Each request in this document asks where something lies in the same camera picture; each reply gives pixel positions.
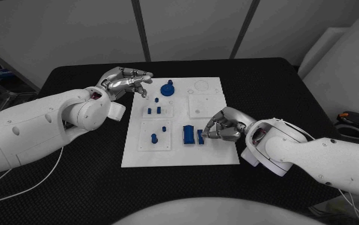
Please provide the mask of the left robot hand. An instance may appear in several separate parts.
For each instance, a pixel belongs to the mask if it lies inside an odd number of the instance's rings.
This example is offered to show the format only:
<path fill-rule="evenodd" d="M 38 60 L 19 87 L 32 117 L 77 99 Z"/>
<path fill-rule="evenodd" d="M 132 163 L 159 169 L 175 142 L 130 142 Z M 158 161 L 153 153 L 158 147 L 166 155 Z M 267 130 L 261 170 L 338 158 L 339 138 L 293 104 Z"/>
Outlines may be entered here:
<path fill-rule="evenodd" d="M 153 73 L 126 67 L 116 67 L 109 70 L 97 83 L 110 96 L 110 100 L 119 100 L 127 92 L 139 93 L 143 98 L 147 97 L 147 90 L 142 83 L 153 83 Z"/>

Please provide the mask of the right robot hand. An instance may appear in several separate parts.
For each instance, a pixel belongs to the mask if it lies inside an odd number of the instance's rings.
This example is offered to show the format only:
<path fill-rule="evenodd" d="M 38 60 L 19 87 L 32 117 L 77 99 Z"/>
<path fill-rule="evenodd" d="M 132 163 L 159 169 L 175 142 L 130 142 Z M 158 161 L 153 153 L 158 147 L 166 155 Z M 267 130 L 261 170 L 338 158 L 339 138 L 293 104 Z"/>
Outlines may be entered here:
<path fill-rule="evenodd" d="M 233 107 L 225 107 L 211 118 L 202 131 L 204 139 L 237 142 L 247 135 L 257 120 Z"/>

